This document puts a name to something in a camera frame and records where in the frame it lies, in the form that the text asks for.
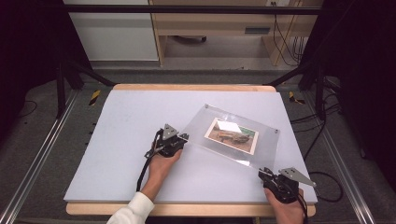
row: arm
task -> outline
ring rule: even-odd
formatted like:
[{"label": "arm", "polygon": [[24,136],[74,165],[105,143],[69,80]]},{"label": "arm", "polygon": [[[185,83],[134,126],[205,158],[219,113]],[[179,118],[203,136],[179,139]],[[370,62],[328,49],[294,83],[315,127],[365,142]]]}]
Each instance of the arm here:
[{"label": "arm", "polygon": [[[303,196],[303,190],[299,189],[300,194]],[[303,224],[304,211],[298,202],[294,203],[281,203],[277,200],[274,193],[269,189],[264,189],[265,196],[268,202],[273,206],[276,222],[278,224]]]},{"label": "arm", "polygon": [[154,199],[160,191],[163,181],[168,176],[173,164],[181,155],[179,150],[175,156],[165,158],[155,155],[148,167],[148,181],[137,192],[127,206],[118,210],[107,223],[144,223],[149,213],[154,208]]}]

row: transparent plastic box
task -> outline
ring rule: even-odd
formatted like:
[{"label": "transparent plastic box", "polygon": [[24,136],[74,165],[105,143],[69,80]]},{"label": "transparent plastic box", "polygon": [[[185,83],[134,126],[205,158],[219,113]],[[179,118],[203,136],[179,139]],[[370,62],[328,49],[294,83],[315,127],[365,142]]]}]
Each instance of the transparent plastic box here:
[{"label": "transparent plastic box", "polygon": [[278,129],[204,105],[182,133],[190,143],[246,166],[274,169]]}]

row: black curtain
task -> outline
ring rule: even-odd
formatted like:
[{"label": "black curtain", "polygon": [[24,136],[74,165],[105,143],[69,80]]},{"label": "black curtain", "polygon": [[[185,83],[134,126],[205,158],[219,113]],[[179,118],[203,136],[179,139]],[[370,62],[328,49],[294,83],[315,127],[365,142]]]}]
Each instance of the black curtain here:
[{"label": "black curtain", "polygon": [[[334,7],[345,3],[325,1]],[[340,18],[318,18],[302,63],[319,55],[325,76],[340,79],[340,103],[361,152],[377,162],[396,190],[396,1],[354,1],[324,50],[316,54]],[[302,82],[309,86],[315,75],[307,72]]]},{"label": "black curtain", "polygon": [[[56,78],[62,61],[91,68],[67,12],[43,11],[62,0],[7,0],[0,3],[0,141],[7,136],[33,87]],[[78,71],[69,71],[76,78]]]}]

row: white sleeve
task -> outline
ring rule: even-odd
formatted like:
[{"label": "white sleeve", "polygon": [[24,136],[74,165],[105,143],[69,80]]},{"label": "white sleeve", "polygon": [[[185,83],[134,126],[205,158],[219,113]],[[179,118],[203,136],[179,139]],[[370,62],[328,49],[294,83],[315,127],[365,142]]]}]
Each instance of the white sleeve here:
[{"label": "white sleeve", "polygon": [[107,224],[143,224],[153,208],[154,203],[143,193],[137,192],[128,205],[119,209]]}]

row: gray carpet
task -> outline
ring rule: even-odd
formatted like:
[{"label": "gray carpet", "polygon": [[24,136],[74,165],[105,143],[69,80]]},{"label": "gray carpet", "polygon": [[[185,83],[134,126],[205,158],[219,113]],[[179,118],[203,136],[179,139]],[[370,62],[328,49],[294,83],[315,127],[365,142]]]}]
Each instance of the gray carpet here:
[{"label": "gray carpet", "polygon": [[[277,71],[262,72],[244,71],[236,73],[234,70],[227,72],[173,72],[175,75],[166,75],[164,71],[119,71],[109,73],[103,71],[105,77],[116,82],[131,83],[245,83],[261,84],[272,80],[281,74]],[[78,100],[59,135],[45,165],[35,182],[25,204],[19,212],[20,223],[22,218],[40,218],[30,223],[60,222],[60,220],[106,221],[107,216],[75,217],[65,212],[63,196],[69,185],[79,162],[90,141],[90,133],[94,131],[94,123],[98,120],[106,96],[110,88],[85,78],[87,83],[78,95]],[[101,94],[95,105],[88,105],[95,90]],[[30,115],[15,122],[14,128],[7,141],[1,145],[0,159],[0,208],[5,208],[13,192],[27,172],[30,163],[35,158],[45,139],[56,115],[56,91],[54,82],[31,90],[27,100],[37,102],[37,109]],[[297,119],[311,115],[308,105],[290,102],[289,92],[281,92],[285,107],[290,119]],[[295,91],[296,99],[304,96]],[[336,104],[334,97],[329,98],[328,105]],[[32,106],[27,103],[23,111],[29,111]],[[316,126],[314,120],[293,125],[295,131],[310,129]],[[328,116],[326,127],[332,134],[343,159],[359,185],[361,193],[367,202],[377,223],[396,223],[396,215],[392,209],[396,205],[395,193],[390,189],[383,176],[373,161],[361,159],[357,143],[351,134],[344,117],[338,113]],[[314,140],[318,128],[311,131],[296,133],[297,142],[303,154]],[[325,144],[321,137],[313,147],[306,160],[308,171],[326,172],[337,178],[332,161],[329,158]],[[318,183],[318,190],[322,197],[336,198],[339,190],[332,180],[322,175],[312,175]],[[359,223],[355,211],[347,195],[338,203],[327,203],[319,200],[317,213],[311,218],[313,223]],[[262,219],[262,223],[272,223],[272,219]]]}]

